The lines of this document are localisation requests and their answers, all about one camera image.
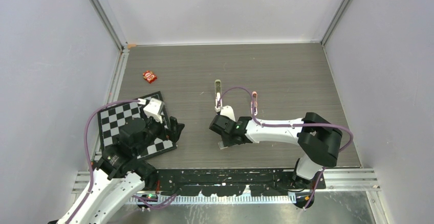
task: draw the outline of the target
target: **checkerboard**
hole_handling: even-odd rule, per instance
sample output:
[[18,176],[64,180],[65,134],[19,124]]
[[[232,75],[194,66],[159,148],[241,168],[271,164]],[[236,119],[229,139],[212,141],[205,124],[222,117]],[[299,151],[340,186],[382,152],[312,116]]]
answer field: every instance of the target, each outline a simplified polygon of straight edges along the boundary
[[[155,92],[139,98],[145,100],[156,98],[163,101],[161,92]],[[106,146],[111,145],[116,141],[115,138],[119,134],[119,127],[125,125],[125,120],[141,117],[140,109],[142,108],[142,105],[133,102],[111,106],[98,113],[99,139],[101,143],[101,150],[104,151],[104,148]],[[166,124],[165,127],[167,128],[167,126],[169,125],[169,118],[165,107],[163,107],[160,115],[163,116],[164,122]],[[140,154],[138,158],[149,159],[174,149],[176,149],[176,144],[172,141],[162,141],[160,139],[156,139],[153,144],[149,145],[147,149]]]

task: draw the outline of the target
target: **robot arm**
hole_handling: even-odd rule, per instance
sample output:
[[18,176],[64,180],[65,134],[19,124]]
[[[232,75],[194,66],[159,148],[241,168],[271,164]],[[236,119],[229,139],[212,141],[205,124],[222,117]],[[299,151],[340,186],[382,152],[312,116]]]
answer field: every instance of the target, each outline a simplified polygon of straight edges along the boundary
[[102,152],[93,170],[91,192],[87,192],[89,182],[70,210],[49,224],[67,223],[86,195],[87,199],[69,223],[107,223],[130,197],[145,185],[151,187],[155,184],[156,169],[138,157],[156,138],[176,142],[184,124],[178,124],[174,117],[170,117],[170,124],[165,124],[160,115],[164,103],[160,100],[140,100],[139,104],[144,105],[142,117],[128,120],[120,127],[117,142]]
[[294,120],[258,119],[258,121],[267,126],[257,124],[251,117],[240,117],[238,121],[235,121],[232,107],[224,106],[220,114],[212,120],[209,129],[221,135],[220,149],[263,141],[299,145],[306,154],[297,161],[293,181],[301,188],[310,183],[322,167],[336,166],[342,139],[342,132],[339,129],[292,126],[304,123],[329,123],[318,114],[306,113],[304,118]]

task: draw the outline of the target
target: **metal frame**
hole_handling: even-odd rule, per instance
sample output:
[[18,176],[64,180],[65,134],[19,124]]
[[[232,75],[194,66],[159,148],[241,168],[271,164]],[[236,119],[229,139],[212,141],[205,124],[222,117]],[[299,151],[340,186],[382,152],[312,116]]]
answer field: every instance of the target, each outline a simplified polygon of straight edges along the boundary
[[[110,88],[108,89],[107,99],[105,101],[106,104],[118,100],[119,90],[121,89],[122,79],[125,73],[125,67],[126,67],[126,62],[128,60],[128,56],[129,56],[129,49],[127,48],[123,49],[122,54],[119,57],[119,61],[115,67]],[[91,160],[98,161],[101,158],[101,144],[98,136],[95,139],[94,145],[95,147],[91,153],[92,155]]]
[[[113,75],[113,80],[108,91],[108,97],[106,102],[110,103],[116,101],[119,96],[119,90],[121,87],[123,74],[125,71],[126,62],[129,56],[129,50],[124,47],[119,36],[116,34],[115,29],[113,28],[110,20],[104,11],[99,0],[90,0],[95,10],[97,11],[99,17],[102,20],[102,23],[106,27],[109,32],[111,38],[113,39],[116,46],[122,50],[122,54],[119,58],[119,61],[116,65],[115,72]],[[330,23],[323,39],[321,40],[321,45],[324,47],[327,44],[327,41],[331,37],[333,31],[335,30],[338,22],[340,21],[343,13],[348,7],[351,0],[343,0],[339,9],[333,17],[332,22]],[[95,143],[95,148],[92,153],[93,160],[97,161],[101,158],[100,151],[100,143],[97,138]],[[75,181],[73,191],[72,191],[72,199],[76,199],[77,196],[84,190],[88,181],[89,181],[89,172],[88,171],[80,171],[77,174],[77,179]],[[379,188],[379,184],[377,178],[375,176],[373,169],[364,169],[364,168],[333,168],[327,169],[324,172],[324,179],[326,182],[326,189],[318,189],[317,191],[364,191],[366,192],[367,198],[370,202],[370,206],[372,209],[373,216],[377,223],[389,223],[389,219],[387,218],[387,214],[385,212],[383,194],[381,192],[381,188]],[[138,194],[147,193],[145,191],[139,191]],[[227,203],[239,203],[239,204],[248,204],[248,203],[289,203],[291,202],[291,196],[280,196],[280,197],[270,197],[270,198],[246,198],[245,196],[240,196],[238,199],[232,197],[228,202],[228,198],[226,197],[216,197],[212,199],[212,202],[209,202],[209,198],[203,197],[184,197],[178,196],[172,204],[227,204]],[[131,198],[126,204],[136,204],[136,199]]]
[[113,41],[115,42],[118,49],[122,50],[123,49],[123,43],[119,39],[119,36],[116,33],[115,29],[113,28],[113,25],[111,24],[109,17],[105,13],[100,1],[99,0],[90,0],[90,1],[91,1],[92,6],[94,6],[98,16],[102,20],[102,23],[103,23],[104,27],[107,29],[110,37],[113,39]]
[[332,35],[333,31],[335,30],[337,24],[339,23],[343,13],[347,9],[348,5],[350,4],[351,0],[343,0],[338,8],[338,11],[336,11],[335,16],[332,19],[332,22],[330,23],[329,27],[327,28],[327,31],[325,32],[324,37],[321,40],[321,45],[325,46],[327,41],[329,40],[330,36]]
[[[72,192],[81,193],[87,186],[90,176],[88,171],[79,171]],[[324,171],[326,188],[318,189],[321,192],[354,192],[354,191],[381,191],[373,169],[364,168],[330,168]],[[138,194],[153,192],[139,191]]]

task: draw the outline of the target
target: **gray wood-grain surface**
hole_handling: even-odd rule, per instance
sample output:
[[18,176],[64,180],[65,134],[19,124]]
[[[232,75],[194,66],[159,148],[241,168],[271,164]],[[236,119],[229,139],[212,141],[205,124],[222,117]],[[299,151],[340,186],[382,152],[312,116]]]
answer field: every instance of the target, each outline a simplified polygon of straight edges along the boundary
[[[158,80],[147,83],[142,73]],[[157,168],[294,167],[303,151],[277,142],[220,150],[220,136],[208,129],[214,118],[214,81],[223,90],[244,86],[258,93],[258,118],[290,120],[316,112],[347,126],[321,45],[237,44],[158,46],[131,49],[119,100],[161,91],[169,116],[185,123],[178,148],[149,160]],[[250,115],[249,95],[234,90],[224,97],[235,116]],[[348,141],[345,135],[342,144]],[[338,166],[360,166],[354,145],[339,155]]]

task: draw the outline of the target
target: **metal bracket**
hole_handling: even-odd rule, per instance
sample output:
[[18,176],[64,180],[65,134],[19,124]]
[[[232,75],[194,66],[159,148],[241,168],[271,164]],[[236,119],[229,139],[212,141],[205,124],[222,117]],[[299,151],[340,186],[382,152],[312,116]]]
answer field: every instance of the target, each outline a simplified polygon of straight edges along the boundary
[[338,8],[338,11],[336,12],[335,16],[332,19],[332,22],[330,23],[329,27],[327,28],[324,37],[321,40],[321,45],[325,46],[327,41],[330,39],[330,36],[332,35],[333,31],[335,30],[337,24],[339,23],[340,19],[342,18],[343,13],[345,12],[346,8],[350,4],[351,0],[343,0]]
[[[116,65],[115,71],[113,73],[112,82],[108,90],[106,104],[113,101],[117,101],[119,97],[119,90],[121,89],[123,75],[125,73],[126,62],[129,56],[129,49],[122,50],[122,54],[119,57],[119,61]],[[101,158],[101,144],[99,143],[99,137],[97,136],[95,140],[95,147],[90,153],[92,161],[98,161]]]
[[113,27],[112,22],[110,22],[109,17],[107,16],[107,13],[105,12],[100,0],[90,0],[92,6],[95,8],[96,13],[100,17],[104,27],[107,29],[110,37],[113,39],[113,42],[116,44],[118,49],[123,49],[124,43],[122,43],[121,39],[119,38],[119,35],[116,33],[116,30]]
[[[89,181],[89,172],[78,172],[77,179],[73,187],[73,193],[80,193],[86,187]],[[378,186],[377,177],[373,169],[363,168],[332,168],[326,169],[324,172],[325,189],[317,189],[317,191],[381,191]],[[138,194],[154,193],[152,191],[139,191]]]
[[366,192],[375,222],[388,224],[390,222],[384,210],[383,202],[381,201],[382,194],[382,192]]

